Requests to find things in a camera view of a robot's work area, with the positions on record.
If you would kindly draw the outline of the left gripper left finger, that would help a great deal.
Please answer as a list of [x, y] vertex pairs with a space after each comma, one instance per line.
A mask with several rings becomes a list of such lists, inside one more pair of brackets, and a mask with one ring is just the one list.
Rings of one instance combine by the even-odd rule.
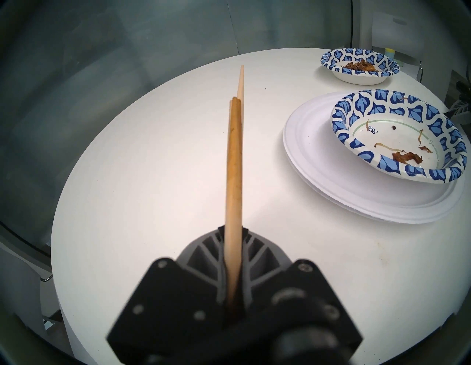
[[122, 364], [172, 357], [217, 334], [224, 323], [224, 226], [156, 259], [107, 335]]

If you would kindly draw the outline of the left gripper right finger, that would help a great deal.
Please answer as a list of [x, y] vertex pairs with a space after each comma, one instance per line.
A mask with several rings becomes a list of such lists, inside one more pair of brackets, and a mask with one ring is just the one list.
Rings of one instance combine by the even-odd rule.
[[316, 264], [308, 259], [290, 260], [276, 244], [242, 228], [242, 297], [247, 316], [260, 313], [277, 301], [313, 299], [327, 316], [333, 332], [350, 353], [363, 337]]

